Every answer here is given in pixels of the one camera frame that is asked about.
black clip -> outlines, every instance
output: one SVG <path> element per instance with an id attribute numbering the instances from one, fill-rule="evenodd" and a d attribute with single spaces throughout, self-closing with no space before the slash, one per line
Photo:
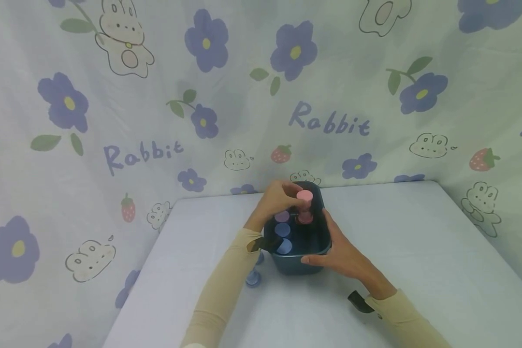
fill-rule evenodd
<path id="1" fill-rule="evenodd" d="M 370 314 L 375 312 L 375 310 L 365 302 L 363 297 L 357 291 L 354 291 L 350 294 L 350 296 L 348 296 L 348 301 L 350 301 L 350 303 L 353 304 L 354 307 L 356 307 L 356 309 L 362 313 Z"/>

rabbit text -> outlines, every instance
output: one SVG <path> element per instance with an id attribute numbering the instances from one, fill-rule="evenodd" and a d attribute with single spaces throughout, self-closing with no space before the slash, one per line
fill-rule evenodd
<path id="1" fill-rule="evenodd" d="M 300 125 L 300 127 L 305 128 L 305 122 L 301 119 L 302 116 L 306 116 L 311 113 L 311 105 L 304 101 L 300 101 L 298 105 L 296 106 L 294 112 L 292 113 L 292 117 L 290 118 L 290 122 L 288 122 L 288 125 L 291 126 L 296 122 Z M 333 111 L 331 116 L 328 118 L 327 122 L 325 123 L 325 126 L 323 128 L 324 133 L 332 133 L 334 131 L 335 134 L 344 133 L 346 129 L 348 129 L 348 133 L 352 133 L 354 129 L 356 129 L 356 122 L 358 121 L 357 117 L 354 117 L 352 120 L 352 124 L 349 124 L 346 122 L 346 117 L 348 117 L 348 114 L 344 114 L 342 116 L 342 119 L 340 120 L 340 123 L 337 125 L 333 122 L 334 116 L 336 115 L 336 111 Z M 360 135 L 367 136 L 369 135 L 369 120 L 365 121 L 362 124 L 357 125 L 360 131 Z M 315 129 L 321 127 L 321 122 L 319 121 L 319 118 L 312 118 L 307 122 L 308 129 Z"/>
<path id="2" fill-rule="evenodd" d="M 180 145 L 180 143 L 176 142 L 174 144 L 173 151 L 179 154 L 184 151 L 184 148 Z M 166 146 L 166 150 L 163 150 L 161 147 L 157 147 L 157 144 L 154 141 L 151 142 L 151 151 L 146 150 L 145 146 L 143 145 L 143 142 L 141 142 L 139 152 L 141 154 L 141 158 L 137 157 L 134 154 L 126 154 L 123 162 L 128 166 L 132 166 L 135 165 L 137 162 L 141 162 L 141 159 L 143 159 L 143 162 L 147 162 L 149 158 L 151 158 L 151 154 L 153 159 L 164 157 L 172 158 L 172 153 L 170 152 L 169 145 Z M 108 165 L 108 169 L 110 170 L 111 176 L 114 176 L 114 169 L 124 168 L 122 162 L 115 162 L 119 154 L 120 148 L 118 146 L 110 145 L 104 147 L 104 156 L 106 157 L 106 164 Z"/>

white backdrop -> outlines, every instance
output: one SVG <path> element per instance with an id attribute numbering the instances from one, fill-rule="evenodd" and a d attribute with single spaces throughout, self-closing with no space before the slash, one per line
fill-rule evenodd
<path id="1" fill-rule="evenodd" d="M 0 347 L 100 347 L 177 199 L 275 178 L 436 180 L 522 278 L 522 0 L 0 1 Z"/>

person's right hand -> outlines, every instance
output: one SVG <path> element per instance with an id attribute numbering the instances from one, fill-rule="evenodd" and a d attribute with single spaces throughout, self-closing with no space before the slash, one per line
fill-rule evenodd
<path id="1" fill-rule="evenodd" d="M 302 263 L 328 267 L 345 277 L 358 279 L 377 300 L 396 294 L 396 288 L 382 272 L 342 234 L 327 209 L 323 209 L 323 214 L 331 234 L 331 249 L 326 255 L 306 255 Z"/>

person's left hand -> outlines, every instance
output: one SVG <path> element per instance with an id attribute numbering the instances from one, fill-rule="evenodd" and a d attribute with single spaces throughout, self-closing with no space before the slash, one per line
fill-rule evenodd
<path id="1" fill-rule="evenodd" d="M 291 206 L 304 206 L 306 202 L 295 195 L 303 188 L 293 182 L 275 180 L 265 190 L 257 207 L 251 213 L 244 228 L 261 232 L 263 226 L 273 215 L 276 215 Z"/>

